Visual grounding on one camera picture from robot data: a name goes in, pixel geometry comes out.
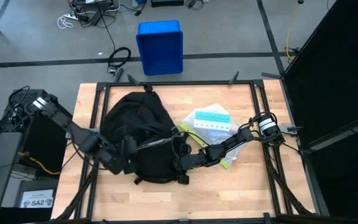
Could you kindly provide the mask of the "white mesh pouch yellow zipper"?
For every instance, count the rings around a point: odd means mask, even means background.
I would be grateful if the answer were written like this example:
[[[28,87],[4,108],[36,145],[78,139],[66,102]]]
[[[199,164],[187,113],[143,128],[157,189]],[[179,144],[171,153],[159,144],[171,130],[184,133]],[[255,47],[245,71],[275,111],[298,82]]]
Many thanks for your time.
[[[184,118],[180,123],[179,127],[183,131],[191,132],[193,134],[196,134],[198,137],[191,135],[191,137],[201,146],[206,147],[206,140],[208,136],[208,130],[209,129],[203,129],[203,128],[196,128],[194,127],[194,118],[195,118],[195,111],[205,111],[210,113],[219,113],[219,114],[229,114],[228,111],[226,111],[221,105],[219,104],[213,104],[209,105],[204,108],[198,108],[192,111],[186,118]],[[229,132],[232,133],[232,135],[236,134],[238,131],[240,124],[231,116],[231,128]]]

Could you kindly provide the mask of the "black backpack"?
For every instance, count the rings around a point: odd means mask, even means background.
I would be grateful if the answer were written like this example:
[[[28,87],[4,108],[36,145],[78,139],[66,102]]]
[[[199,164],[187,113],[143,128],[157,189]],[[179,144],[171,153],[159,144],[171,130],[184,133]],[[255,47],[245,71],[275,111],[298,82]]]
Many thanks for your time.
[[[175,126],[152,86],[123,96],[105,116],[100,133],[129,158],[135,184],[190,183],[180,165],[191,152],[187,136]]]

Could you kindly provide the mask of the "teal white pill organizer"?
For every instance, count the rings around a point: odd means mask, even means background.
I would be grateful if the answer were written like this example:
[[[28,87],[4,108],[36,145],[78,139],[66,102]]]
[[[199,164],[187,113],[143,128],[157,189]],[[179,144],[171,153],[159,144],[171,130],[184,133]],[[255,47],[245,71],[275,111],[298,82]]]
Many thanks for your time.
[[[229,114],[195,111],[194,127],[229,131],[231,128],[231,116]]]

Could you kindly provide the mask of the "black computer tower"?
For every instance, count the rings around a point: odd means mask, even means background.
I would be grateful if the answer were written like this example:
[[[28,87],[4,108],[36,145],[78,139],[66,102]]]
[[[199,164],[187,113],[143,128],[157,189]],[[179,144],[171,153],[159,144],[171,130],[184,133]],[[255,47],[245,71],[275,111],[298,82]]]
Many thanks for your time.
[[[22,133],[21,152],[26,156],[20,156],[19,163],[50,175],[61,171],[67,139],[66,132],[50,118],[30,113],[30,103],[46,94],[45,90],[28,86],[13,90],[0,121],[0,132]]]

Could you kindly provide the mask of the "black case under label sheet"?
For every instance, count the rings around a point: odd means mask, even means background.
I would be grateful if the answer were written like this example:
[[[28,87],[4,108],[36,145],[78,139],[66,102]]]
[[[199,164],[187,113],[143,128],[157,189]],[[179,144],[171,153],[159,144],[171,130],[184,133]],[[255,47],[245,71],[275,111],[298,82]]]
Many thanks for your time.
[[[15,221],[17,223],[33,223],[33,222],[45,222],[50,220],[52,215],[53,205],[52,208],[20,208],[20,202],[23,193],[26,191],[46,190],[46,189],[53,189],[53,197],[55,201],[57,185],[58,185],[58,180],[21,181],[19,185],[17,198],[15,201],[15,207],[17,208],[17,211],[15,212],[17,216],[15,218]]]

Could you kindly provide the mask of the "white SA2 label sheet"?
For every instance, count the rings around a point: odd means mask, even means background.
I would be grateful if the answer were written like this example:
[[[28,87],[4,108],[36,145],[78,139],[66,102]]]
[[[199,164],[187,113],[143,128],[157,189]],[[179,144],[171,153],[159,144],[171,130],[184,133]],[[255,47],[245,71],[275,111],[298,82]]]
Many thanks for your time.
[[[52,208],[53,201],[53,189],[26,191],[20,208]]]

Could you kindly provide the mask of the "blue plastic bin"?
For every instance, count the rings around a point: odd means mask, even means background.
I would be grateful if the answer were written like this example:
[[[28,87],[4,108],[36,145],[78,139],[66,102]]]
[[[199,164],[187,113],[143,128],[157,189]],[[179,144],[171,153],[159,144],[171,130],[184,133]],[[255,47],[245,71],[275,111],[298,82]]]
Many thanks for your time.
[[[145,75],[183,71],[183,32],[178,20],[141,22],[136,41]]]

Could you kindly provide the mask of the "black equipment box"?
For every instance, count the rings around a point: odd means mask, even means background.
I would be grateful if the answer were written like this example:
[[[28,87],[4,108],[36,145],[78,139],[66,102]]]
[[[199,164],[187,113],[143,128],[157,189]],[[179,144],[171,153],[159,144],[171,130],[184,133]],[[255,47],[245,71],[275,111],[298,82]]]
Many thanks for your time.
[[[152,7],[182,6],[184,0],[150,0]]]

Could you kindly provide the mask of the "black partition curtain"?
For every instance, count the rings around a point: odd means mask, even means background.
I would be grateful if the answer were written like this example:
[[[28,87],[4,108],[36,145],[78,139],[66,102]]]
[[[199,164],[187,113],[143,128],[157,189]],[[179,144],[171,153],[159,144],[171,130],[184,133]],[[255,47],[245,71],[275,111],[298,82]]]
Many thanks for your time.
[[[358,221],[358,0],[336,0],[283,82],[300,146],[331,217]]]

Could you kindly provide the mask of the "black aluminium table frame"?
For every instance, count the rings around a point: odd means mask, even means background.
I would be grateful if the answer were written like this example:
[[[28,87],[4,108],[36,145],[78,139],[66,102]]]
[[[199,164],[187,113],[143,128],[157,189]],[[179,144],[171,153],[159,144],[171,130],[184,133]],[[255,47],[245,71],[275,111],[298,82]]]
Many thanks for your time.
[[[239,123],[255,112],[251,84],[226,84],[228,81],[148,81],[177,124],[197,108],[220,104]],[[292,124],[279,80],[263,80],[266,110],[273,112],[281,125]],[[96,83],[82,83],[74,110],[74,121],[89,128],[93,112]],[[278,150],[284,176],[290,190],[302,205],[317,212],[300,155],[282,146]],[[92,202],[85,193],[80,217],[91,221],[195,220],[223,218],[259,218],[263,213],[274,216],[273,193],[270,192],[265,157],[261,143],[252,141],[236,155],[225,169],[222,165],[188,172],[189,185],[134,183],[135,175],[98,172]],[[57,218],[71,202],[80,185],[83,161],[74,157],[63,169],[58,183],[52,218]]]

